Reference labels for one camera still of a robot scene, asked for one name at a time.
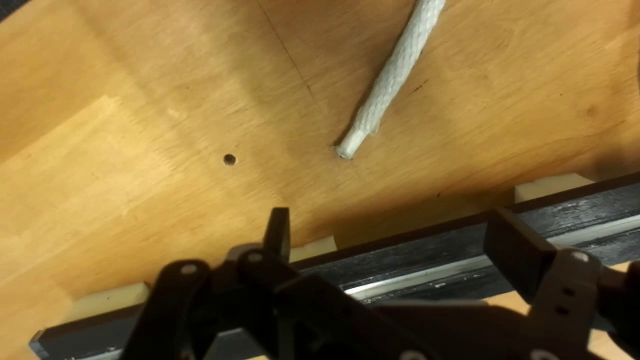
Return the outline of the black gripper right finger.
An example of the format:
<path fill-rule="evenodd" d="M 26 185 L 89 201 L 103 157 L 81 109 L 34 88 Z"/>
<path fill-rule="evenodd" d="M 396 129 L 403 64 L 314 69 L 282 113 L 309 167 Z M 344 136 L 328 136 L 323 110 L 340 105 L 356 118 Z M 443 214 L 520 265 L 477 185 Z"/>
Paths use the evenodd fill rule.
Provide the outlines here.
<path fill-rule="evenodd" d="M 499 209 L 487 226 L 484 255 L 525 301 L 532 301 L 556 249 L 514 213 Z"/>

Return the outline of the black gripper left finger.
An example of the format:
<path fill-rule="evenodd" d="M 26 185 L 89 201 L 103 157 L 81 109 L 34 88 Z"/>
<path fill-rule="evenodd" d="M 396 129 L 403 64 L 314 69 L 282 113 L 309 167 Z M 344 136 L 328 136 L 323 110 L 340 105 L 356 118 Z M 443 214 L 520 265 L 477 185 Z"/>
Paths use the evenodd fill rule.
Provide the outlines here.
<path fill-rule="evenodd" d="M 282 263 L 290 260 L 290 210 L 275 209 L 263 238 L 265 250 Z"/>

